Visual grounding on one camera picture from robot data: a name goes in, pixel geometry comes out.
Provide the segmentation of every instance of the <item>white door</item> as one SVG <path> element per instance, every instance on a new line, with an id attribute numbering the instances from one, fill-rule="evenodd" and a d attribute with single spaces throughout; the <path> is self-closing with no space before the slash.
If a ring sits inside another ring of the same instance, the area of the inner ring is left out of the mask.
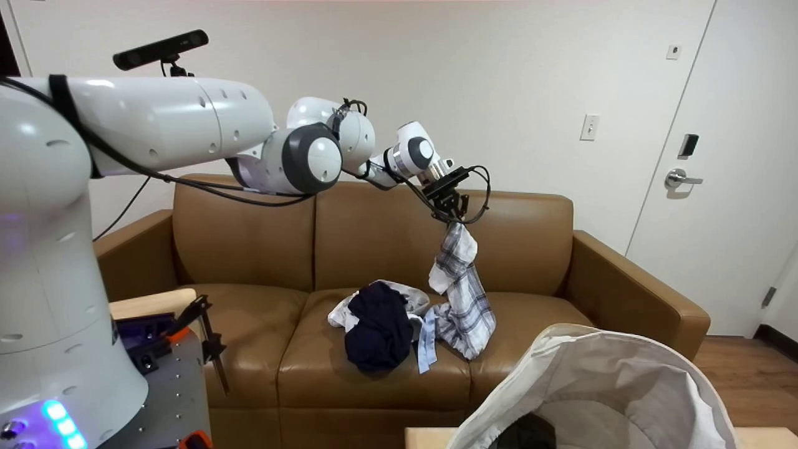
<path id="1" fill-rule="evenodd" d="M 671 191 L 674 168 L 703 183 Z M 798 3 L 719 0 L 628 256 L 706 307 L 714 333 L 752 333 L 795 241 Z"/>

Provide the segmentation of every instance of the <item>white bag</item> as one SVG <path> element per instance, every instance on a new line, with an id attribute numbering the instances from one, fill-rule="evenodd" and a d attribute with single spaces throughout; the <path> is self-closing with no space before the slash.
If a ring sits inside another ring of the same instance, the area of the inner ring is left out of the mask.
<path id="1" fill-rule="evenodd" d="M 557 429 L 558 449 L 735 449 L 700 368 L 639 333 L 549 326 L 448 445 L 486 449 L 529 410 Z"/>

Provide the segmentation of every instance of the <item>checkered towel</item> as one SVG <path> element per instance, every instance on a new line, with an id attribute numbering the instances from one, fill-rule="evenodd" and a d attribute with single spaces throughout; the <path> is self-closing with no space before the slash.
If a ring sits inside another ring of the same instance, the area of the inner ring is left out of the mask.
<path id="1" fill-rule="evenodd" d="M 435 333 L 467 359 L 479 355 L 497 329 L 489 296 L 473 266 L 476 251 L 479 246 L 471 232 L 464 223 L 453 223 L 430 271 L 430 287 L 447 294 L 448 301 L 430 307 L 425 313 L 425 322 L 435 326 Z M 432 353 L 426 343 L 425 359 L 430 364 L 437 359 L 435 342 Z"/>

